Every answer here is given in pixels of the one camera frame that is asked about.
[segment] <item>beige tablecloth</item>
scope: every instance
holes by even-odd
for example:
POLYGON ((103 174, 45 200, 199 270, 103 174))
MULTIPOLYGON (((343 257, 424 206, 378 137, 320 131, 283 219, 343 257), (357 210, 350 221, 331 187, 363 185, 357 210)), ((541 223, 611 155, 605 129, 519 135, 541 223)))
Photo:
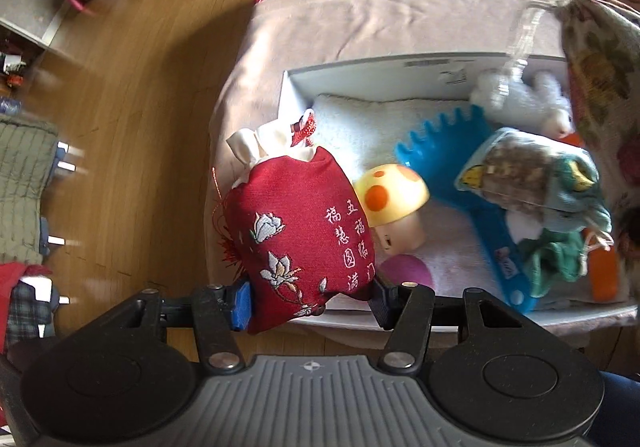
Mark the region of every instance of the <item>beige tablecloth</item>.
MULTIPOLYGON (((285 70, 372 56, 427 52, 505 52, 511 27, 528 0, 267 0, 255 7, 238 62, 214 108, 210 164, 226 193, 240 164, 225 143, 241 127, 277 116, 285 70)), ((534 53, 561 56, 558 22, 543 17, 534 53)), ((211 211, 205 207, 209 277, 227 283, 211 211)))

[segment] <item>black circular motor cover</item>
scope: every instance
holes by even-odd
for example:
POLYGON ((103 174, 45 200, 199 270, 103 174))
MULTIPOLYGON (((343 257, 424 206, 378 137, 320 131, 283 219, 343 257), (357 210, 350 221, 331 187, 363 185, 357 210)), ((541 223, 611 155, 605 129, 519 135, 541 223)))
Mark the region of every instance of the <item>black circular motor cover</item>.
POLYGON ((43 433, 71 442, 113 443, 177 414, 196 384, 191 363, 139 329, 108 329, 87 344, 64 341, 20 382, 24 406, 43 433))
MULTIPOLYGON (((465 293, 470 319, 481 315, 468 311, 474 297, 465 293)), ((464 429, 498 441, 539 445, 584 433, 604 395, 597 369, 529 319, 507 320, 470 322, 468 339, 431 366, 425 382, 436 403, 464 429)))

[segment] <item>white towel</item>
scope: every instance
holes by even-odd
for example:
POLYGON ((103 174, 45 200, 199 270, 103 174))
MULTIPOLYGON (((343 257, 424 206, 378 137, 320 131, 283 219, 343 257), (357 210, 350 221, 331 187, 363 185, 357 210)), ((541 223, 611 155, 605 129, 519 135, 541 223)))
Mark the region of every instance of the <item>white towel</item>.
MULTIPOLYGON (((441 112, 456 107, 470 109, 465 100, 396 100, 367 102, 354 98, 319 95, 313 110, 318 128, 314 143, 332 153, 353 182, 367 170, 385 163, 396 163, 396 143, 408 142, 409 131, 420 130, 424 120, 434 120, 441 112)), ((431 199, 419 211, 427 242, 412 255, 431 270, 438 295, 460 297, 465 288, 481 287, 503 299, 500 286, 468 216, 431 199)), ((387 258, 376 250, 376 263, 387 258)), ((628 283, 621 278, 618 301, 628 299, 628 283)), ((368 309, 348 298, 334 298, 327 309, 368 309)), ((571 301, 593 302, 587 278, 576 283, 556 283, 538 303, 538 309, 567 307, 571 301)))

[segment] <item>metal pivot bolt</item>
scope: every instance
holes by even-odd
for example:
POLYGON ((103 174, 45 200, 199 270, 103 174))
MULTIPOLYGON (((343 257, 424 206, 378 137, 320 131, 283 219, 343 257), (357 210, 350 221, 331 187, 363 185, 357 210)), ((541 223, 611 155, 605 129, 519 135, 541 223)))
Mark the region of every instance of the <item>metal pivot bolt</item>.
POLYGON ((229 351, 214 353, 209 357, 209 364, 218 369, 233 369, 240 363, 240 357, 229 351))
POLYGON ((410 353, 404 353, 404 351, 389 351, 382 357, 382 361, 389 367, 406 369, 414 365, 415 358, 410 353))

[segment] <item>mushroom stem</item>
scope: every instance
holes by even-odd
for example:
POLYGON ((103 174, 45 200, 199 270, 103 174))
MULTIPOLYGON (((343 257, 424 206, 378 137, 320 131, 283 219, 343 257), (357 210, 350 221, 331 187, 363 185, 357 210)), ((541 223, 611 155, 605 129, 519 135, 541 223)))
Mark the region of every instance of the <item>mushroom stem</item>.
POLYGON ((411 252, 427 240, 417 212, 374 229, 382 248, 389 255, 411 252))

